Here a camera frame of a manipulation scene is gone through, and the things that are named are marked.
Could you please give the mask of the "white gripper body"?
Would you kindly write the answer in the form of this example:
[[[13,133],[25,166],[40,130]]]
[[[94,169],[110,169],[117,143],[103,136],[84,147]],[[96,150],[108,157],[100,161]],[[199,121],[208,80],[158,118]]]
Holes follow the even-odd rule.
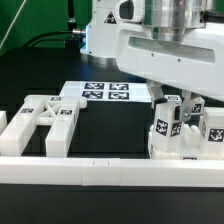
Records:
[[[120,0],[118,68],[224,101],[224,13],[215,1]]]

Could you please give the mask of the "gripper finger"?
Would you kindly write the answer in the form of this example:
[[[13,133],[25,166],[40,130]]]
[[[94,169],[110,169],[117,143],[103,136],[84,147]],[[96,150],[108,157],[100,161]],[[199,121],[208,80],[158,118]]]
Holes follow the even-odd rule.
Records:
[[[151,108],[155,109],[157,104],[165,103],[167,99],[165,98],[163,91],[162,91],[162,84],[148,80],[146,82],[147,89],[149,95],[151,97]]]
[[[187,122],[191,118],[191,112],[192,112],[191,95],[192,93],[189,91],[182,92],[183,102],[181,103],[180,106],[180,115],[179,115],[179,119],[182,122]]]

